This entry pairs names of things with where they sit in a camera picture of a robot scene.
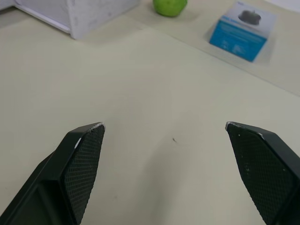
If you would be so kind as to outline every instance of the white box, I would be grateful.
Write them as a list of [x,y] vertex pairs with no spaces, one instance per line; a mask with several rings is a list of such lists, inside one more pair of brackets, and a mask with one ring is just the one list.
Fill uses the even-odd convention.
[[78,39],[135,7],[140,0],[0,0],[0,9],[18,9]]

